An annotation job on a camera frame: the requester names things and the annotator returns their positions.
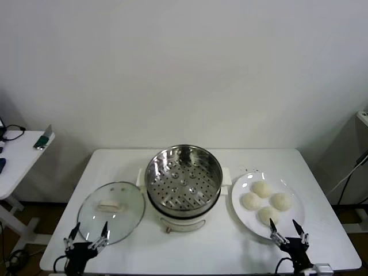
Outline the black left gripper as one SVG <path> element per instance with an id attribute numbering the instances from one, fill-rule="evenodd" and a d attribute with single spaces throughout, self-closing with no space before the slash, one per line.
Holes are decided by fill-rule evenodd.
<path id="1" fill-rule="evenodd" d="M 80 222 L 71 230 L 68 238 L 64 238 L 67 263 L 64 269 L 66 274 L 83 274 L 90 259 L 97 256 L 97 250 L 103 250 L 108 243 L 108 222 L 103 226 L 100 237 L 94 242 L 75 243 L 74 240 L 79 232 Z"/>

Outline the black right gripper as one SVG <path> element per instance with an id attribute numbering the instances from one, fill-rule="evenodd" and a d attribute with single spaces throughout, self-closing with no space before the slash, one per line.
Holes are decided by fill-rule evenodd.
<path id="1" fill-rule="evenodd" d="M 278 231 L 270 218 L 271 240 L 278 246 L 280 250 L 290 255 L 293 263 L 294 272 L 301 272 L 305 269 L 311 269 L 313 264 L 310 262 L 306 251 L 309 248 L 309 234 L 304 232 L 302 226 L 292 219 L 293 225 L 300 238 L 283 237 Z"/>

